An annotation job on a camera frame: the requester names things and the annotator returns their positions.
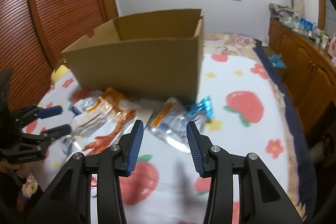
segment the orange packaging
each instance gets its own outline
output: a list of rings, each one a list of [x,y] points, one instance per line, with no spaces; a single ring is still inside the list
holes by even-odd
[[[90,113],[94,111],[97,107],[106,108],[106,111],[109,111],[110,108],[113,107],[115,113],[118,114],[119,112],[121,112],[121,110],[118,107],[119,101],[121,99],[126,99],[126,97],[122,93],[116,91],[115,89],[108,87],[98,97],[97,103],[93,107],[86,110],[86,112]]]

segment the snack bag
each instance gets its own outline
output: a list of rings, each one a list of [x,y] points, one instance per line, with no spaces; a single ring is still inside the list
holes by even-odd
[[[71,140],[75,150],[93,155],[117,143],[132,130],[139,109],[137,103],[130,102],[122,93],[107,88],[94,105],[74,117]],[[67,150],[68,140],[63,141]]]
[[[210,97],[191,106],[190,112],[172,97],[165,102],[159,114],[149,121],[148,127],[155,137],[182,152],[190,153],[186,135],[188,122],[195,122],[196,127],[201,131],[206,121],[212,117],[214,116]]]

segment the cabinet handle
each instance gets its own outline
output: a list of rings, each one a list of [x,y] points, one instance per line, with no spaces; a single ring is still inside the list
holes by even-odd
[[[314,68],[315,68],[315,64],[312,65],[311,70],[310,70],[310,74],[313,73]]]
[[[310,66],[311,66],[312,63],[313,63],[313,61],[309,62],[307,72],[310,71]]]

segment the wooden cabinet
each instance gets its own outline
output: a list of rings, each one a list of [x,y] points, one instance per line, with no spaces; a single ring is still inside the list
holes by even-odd
[[[310,69],[313,65],[312,53],[307,50],[303,43],[292,41],[291,52],[284,52],[283,57],[287,54],[293,59],[290,60],[291,64],[288,66],[283,81],[294,106],[297,106],[310,80]]]
[[[332,100],[336,84],[333,73],[327,71],[323,64],[319,64],[319,60],[314,60],[310,67],[309,82],[297,105],[304,131],[311,128],[322,115]]]
[[[287,66],[283,82],[301,119],[307,140],[321,132],[312,128],[336,96],[336,69],[320,47],[271,19],[270,47],[283,55]]]

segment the wooden wardrobe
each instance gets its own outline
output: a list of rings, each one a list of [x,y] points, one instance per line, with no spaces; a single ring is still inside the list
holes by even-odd
[[[38,103],[61,51],[106,21],[102,0],[0,0],[0,70],[14,68],[10,109]]]

